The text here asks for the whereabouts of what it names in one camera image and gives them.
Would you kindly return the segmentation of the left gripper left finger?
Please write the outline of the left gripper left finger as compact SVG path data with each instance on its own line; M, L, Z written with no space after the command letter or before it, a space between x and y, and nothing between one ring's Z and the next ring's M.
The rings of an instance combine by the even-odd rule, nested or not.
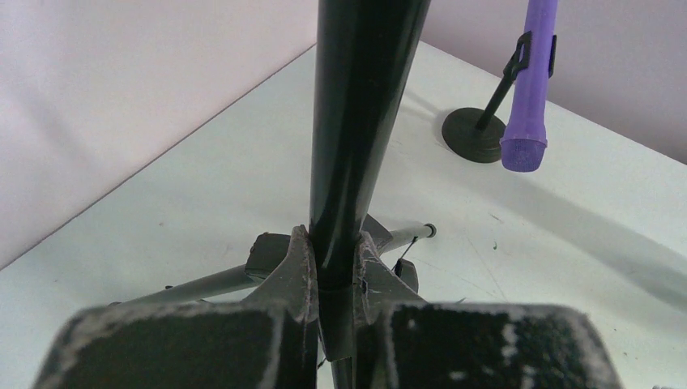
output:
M55 337L36 388L314 388L318 287L304 226L246 298L81 310Z

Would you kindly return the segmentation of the black music stand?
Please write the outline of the black music stand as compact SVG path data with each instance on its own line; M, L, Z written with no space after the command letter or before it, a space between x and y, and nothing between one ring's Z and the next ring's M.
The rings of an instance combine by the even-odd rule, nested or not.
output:
M426 1L319 4L309 223L304 227L318 287L318 359L331 362L338 388L355 388L352 278L361 236L371 236L380 256L436 233L431 224L389 232L368 216L428 8ZM242 301L284 259L290 236L264 233L245 265L131 304Z

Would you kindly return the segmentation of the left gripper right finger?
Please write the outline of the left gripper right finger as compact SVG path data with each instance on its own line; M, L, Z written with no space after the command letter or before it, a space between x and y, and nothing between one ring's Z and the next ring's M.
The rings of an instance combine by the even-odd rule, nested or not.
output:
M364 233L352 278L355 388L619 388L587 316L555 305L428 302Z

